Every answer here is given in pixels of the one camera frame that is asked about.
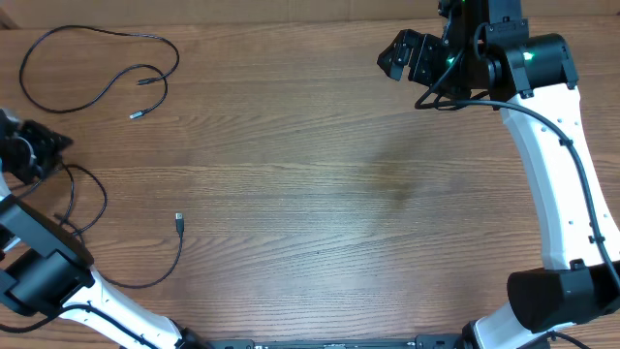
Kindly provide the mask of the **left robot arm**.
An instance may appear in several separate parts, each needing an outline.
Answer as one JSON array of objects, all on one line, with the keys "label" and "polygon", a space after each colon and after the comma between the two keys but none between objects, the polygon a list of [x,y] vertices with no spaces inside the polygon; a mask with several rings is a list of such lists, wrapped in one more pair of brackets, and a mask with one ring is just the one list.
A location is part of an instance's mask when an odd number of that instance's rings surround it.
[{"label": "left robot arm", "polygon": [[[1,114],[1,172],[24,184],[48,177],[72,140],[33,120]],[[122,348],[205,348],[207,342],[152,313],[110,285],[73,234],[1,186],[1,252],[28,250],[1,271],[1,303],[38,329],[61,318],[80,323]]]}]

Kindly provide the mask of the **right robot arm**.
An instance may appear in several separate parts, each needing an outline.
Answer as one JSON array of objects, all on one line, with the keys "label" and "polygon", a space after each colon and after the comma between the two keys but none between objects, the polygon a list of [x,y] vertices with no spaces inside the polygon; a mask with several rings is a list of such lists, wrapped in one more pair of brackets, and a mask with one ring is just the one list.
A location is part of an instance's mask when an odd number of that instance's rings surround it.
[{"label": "right robot arm", "polygon": [[508,301],[459,334],[420,334],[417,348],[546,348],[566,328],[619,308],[619,230],[585,138],[566,40],[534,36],[517,1],[442,1],[441,36],[400,31],[377,59],[424,86],[418,110],[498,111],[520,154],[541,230],[542,266],[507,281]]}]

